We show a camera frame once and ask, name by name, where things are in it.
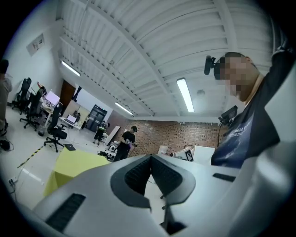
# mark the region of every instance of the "black cabinet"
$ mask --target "black cabinet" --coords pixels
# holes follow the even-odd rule
[[[105,116],[107,114],[107,111],[100,108],[99,106],[95,105],[89,116],[89,120],[86,124],[86,128],[90,131],[96,132],[97,126],[101,124],[101,122],[104,120]]]

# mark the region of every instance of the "ear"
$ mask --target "ear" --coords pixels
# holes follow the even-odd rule
[[[253,63],[253,61],[251,60],[251,58],[249,58],[249,57],[246,56],[245,59],[246,59],[248,62]]]

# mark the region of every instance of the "man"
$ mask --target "man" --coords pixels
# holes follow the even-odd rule
[[[231,95],[245,104],[245,109],[236,116],[226,139],[215,150],[212,165],[240,168],[245,159],[258,156],[279,142],[264,107],[282,85],[294,60],[290,52],[281,49],[273,55],[272,67],[266,76],[249,57],[240,53],[229,52],[217,61],[215,79],[223,80]]]
[[[103,136],[103,133],[105,132],[105,130],[106,130],[106,122],[103,120],[102,122],[101,122],[101,124],[100,125],[98,125],[97,126],[97,132],[96,132],[96,134],[94,135],[94,140],[93,140],[93,142],[92,143],[96,143],[96,140],[98,140],[98,144],[100,143],[100,140],[101,140],[101,138],[102,138],[102,136]]]
[[[87,122],[89,121],[89,115],[85,118],[82,126],[81,126],[81,129],[84,129],[85,125],[87,124]]]
[[[5,120],[8,93],[12,90],[10,79],[5,75],[8,61],[2,59],[0,62],[0,137],[6,134],[7,125]]]
[[[132,126],[130,131],[126,131],[121,139],[120,139],[120,144],[117,147],[117,154],[114,158],[115,161],[120,161],[128,157],[130,148],[132,145],[135,143],[135,132],[137,132],[137,127]]]

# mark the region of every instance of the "white desk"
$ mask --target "white desk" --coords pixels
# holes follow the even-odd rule
[[[79,127],[78,125],[75,125],[75,124],[72,124],[72,123],[67,122],[67,121],[65,120],[66,118],[64,118],[64,117],[60,117],[59,119],[62,121],[62,123],[67,124],[67,125],[69,125],[69,126],[72,126],[72,127],[74,127],[75,129],[77,129],[77,130],[80,130],[80,129],[81,129],[81,127]]]
[[[54,113],[54,111],[51,108],[49,108],[48,106],[44,105],[44,104],[41,105],[41,109],[48,113],[48,116],[46,118],[46,122],[45,122],[45,125],[44,125],[44,127],[46,128],[47,123],[48,123],[48,121],[50,119],[50,116]]]
[[[74,124],[72,124],[72,123],[67,122],[67,121],[65,120],[66,118],[64,118],[64,117],[60,117],[59,119],[61,120],[62,124],[66,124],[66,125],[68,125],[68,126],[72,126],[72,127],[75,128],[76,130],[78,130],[78,133],[80,132],[81,127],[79,127],[78,125],[74,125]],[[75,139],[76,139],[76,136],[74,136],[74,139],[73,139],[73,141],[71,142],[73,145],[74,145],[74,143],[75,143]]]

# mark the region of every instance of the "black and yellow tape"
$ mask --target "black and yellow tape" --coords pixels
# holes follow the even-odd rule
[[[26,164],[27,163],[27,161],[28,160],[30,160],[38,151],[40,151],[41,150],[41,148],[42,147],[40,147],[37,151],[35,151],[25,162],[23,162],[23,163],[21,163],[19,166],[18,166],[18,168],[19,167],[21,167],[22,165],[24,165],[24,164]]]

